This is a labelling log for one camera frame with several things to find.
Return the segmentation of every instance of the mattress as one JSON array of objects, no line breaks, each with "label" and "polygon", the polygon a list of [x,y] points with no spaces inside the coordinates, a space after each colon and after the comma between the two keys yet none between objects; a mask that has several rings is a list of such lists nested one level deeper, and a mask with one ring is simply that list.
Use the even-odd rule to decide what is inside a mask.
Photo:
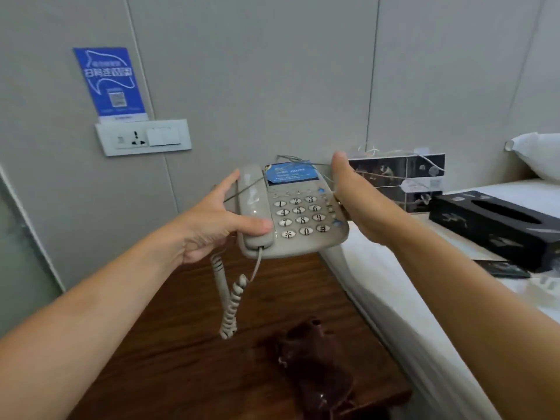
[{"label": "mattress", "polygon": [[[527,180],[469,190],[560,217],[560,185]],[[471,258],[501,259],[427,216],[422,220]],[[500,418],[388,248],[370,242],[351,224],[346,242],[321,255],[410,378],[413,397],[394,410],[394,418]],[[522,290],[515,289],[519,282],[505,284]]]}]

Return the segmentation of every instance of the black tissue box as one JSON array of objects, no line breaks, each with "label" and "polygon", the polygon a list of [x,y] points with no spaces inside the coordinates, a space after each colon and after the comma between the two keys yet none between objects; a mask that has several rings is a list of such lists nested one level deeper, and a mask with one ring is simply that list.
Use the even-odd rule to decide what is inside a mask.
[{"label": "black tissue box", "polygon": [[432,200],[430,220],[529,271],[560,258],[560,219],[479,191]]}]

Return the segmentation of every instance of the telephone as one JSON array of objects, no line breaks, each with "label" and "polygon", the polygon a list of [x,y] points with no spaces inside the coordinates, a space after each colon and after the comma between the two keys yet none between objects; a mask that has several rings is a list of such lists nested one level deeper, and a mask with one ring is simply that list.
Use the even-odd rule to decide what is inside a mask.
[{"label": "telephone", "polygon": [[223,339],[231,338],[237,330],[235,316],[241,295],[255,278],[262,259],[317,252],[341,244],[349,233],[348,222],[334,194],[310,163],[276,163],[264,171],[254,164],[241,168],[237,209],[241,215],[272,220],[274,228],[263,236],[237,234],[241,252],[257,262],[251,278],[242,274],[231,291],[219,254],[211,257],[224,308],[220,328]]}]

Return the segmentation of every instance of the wooden table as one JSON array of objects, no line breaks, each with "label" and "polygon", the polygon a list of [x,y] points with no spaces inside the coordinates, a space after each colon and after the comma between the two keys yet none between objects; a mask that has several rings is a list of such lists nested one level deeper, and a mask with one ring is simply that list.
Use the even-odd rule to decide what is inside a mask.
[{"label": "wooden table", "polygon": [[[254,261],[223,255],[231,281]],[[311,315],[336,333],[357,403],[403,403],[410,385],[317,254],[262,262],[238,332],[218,336],[222,308],[208,260],[175,272],[132,327],[72,419],[298,418],[292,389],[263,341]]]}]

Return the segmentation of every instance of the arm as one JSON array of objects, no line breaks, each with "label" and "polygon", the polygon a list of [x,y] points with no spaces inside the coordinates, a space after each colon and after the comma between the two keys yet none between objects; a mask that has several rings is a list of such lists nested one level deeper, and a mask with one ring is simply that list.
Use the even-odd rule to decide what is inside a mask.
[{"label": "arm", "polygon": [[0,418],[65,418],[176,267],[205,257],[231,232],[270,230],[224,209],[238,175],[0,340]]},{"label": "arm", "polygon": [[393,251],[505,420],[560,418],[560,325],[333,157],[336,195],[361,232]]}]

